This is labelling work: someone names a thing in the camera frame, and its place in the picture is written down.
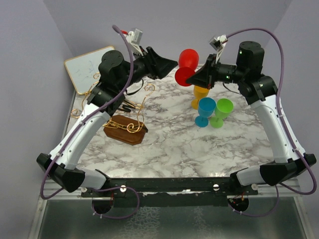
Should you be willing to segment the yellow plastic wine glass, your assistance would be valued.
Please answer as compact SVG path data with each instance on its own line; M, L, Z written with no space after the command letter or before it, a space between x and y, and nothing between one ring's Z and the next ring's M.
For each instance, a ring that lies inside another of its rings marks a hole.
M199 86L194 86L193 88L193 95L194 99L191 102L191 106L193 109L198 109L198 103L202 98L205 98L209 93L209 89L202 88Z

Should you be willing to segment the red plastic wine glass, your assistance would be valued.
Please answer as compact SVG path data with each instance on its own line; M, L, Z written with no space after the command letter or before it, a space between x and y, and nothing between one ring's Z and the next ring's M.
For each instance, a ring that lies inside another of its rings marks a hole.
M185 49L181 52L178 60L178 69L175 73L175 81L183 87L188 87L191 84L186 80L195 74L195 69L198 66L199 55L194 49Z

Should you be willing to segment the blue plastic wine glass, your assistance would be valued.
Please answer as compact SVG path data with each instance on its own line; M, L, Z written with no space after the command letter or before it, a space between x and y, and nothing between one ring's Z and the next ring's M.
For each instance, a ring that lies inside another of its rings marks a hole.
M202 98L198 103L198 116L195 118L195 124L198 127L208 126L208 118L212 115L216 107L216 102L212 98Z

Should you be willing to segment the green plastic wine glass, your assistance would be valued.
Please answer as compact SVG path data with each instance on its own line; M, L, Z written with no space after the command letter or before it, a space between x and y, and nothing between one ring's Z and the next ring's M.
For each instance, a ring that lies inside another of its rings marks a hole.
M233 102L229 99L219 99L215 108L215 116L213 116L209 123L213 128L221 128L224 124L224 119L227 118L234 109Z

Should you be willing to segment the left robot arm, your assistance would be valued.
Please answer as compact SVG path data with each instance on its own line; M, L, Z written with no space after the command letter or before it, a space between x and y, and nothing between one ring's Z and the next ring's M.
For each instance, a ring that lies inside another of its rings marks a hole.
M143 77L162 79L177 65L177 61L159 56L151 47L132 62L125 61L118 50L106 52L98 66L99 83L92 89L81 116L50 153L42 153L36 160L45 175L69 193L86 187L93 188L98 196L106 196L110 184L105 175L77 168L84 149L123 103L127 87Z

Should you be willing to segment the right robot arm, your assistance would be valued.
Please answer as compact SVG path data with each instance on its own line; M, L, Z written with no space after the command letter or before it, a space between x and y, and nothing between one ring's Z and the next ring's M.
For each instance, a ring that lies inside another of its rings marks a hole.
M274 160L257 167L242 169L231 174L229 189L240 195L250 184L274 186L300 175L307 163L316 163L314 154L307 154L294 136L288 123L282 123L284 111L276 104L278 88L274 80L262 74L264 49L254 41L244 41L239 45L235 65L219 61L225 43L213 40L211 46L216 50L187 83L211 89L216 82L238 85L240 94L255 111L261 121L271 145Z

